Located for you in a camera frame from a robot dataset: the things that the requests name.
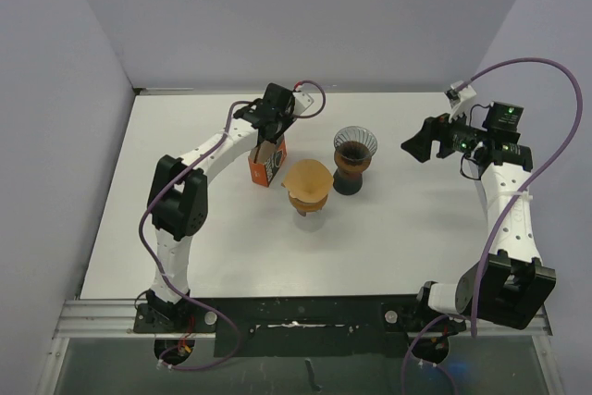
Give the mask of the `grey swirled glass dripper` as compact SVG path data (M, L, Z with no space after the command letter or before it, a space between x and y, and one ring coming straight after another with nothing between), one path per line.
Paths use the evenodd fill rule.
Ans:
M356 162L372 158L378 147L375 134L359 126L339 130L334 137L333 145L338 154Z

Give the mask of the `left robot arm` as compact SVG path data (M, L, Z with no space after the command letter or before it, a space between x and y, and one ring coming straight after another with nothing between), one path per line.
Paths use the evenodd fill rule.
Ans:
M165 155L158 161L139 234L156 266L147 302L166 330L179 330L188 320L183 301L190 294L191 241L208 215L209 185L239 156L280 140L313 103L305 93L270 83L261 98L233 103L223 129L209 140L180 157Z

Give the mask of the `orange coffee filter box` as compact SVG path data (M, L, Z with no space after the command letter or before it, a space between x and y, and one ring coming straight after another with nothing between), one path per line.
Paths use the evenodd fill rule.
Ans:
M276 142L262 142L248 156L252 182L268 188L287 157L285 137Z

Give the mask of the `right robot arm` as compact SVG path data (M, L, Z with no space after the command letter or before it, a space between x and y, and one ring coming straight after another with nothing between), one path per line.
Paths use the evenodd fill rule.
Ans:
M532 197L523 186L533 172L532 152L518 142L523 112L520 106L494 102L480 129L466 117L428 117L401 145L421 163L433 154L433 142L439 144L438 158L462 154L476 163L475 181L485 195L487 257L455 284L428 281L421 288L412 306L413 321L421 328L434 328L449 314L524 329L555 288L556 272L543 265L536 247Z

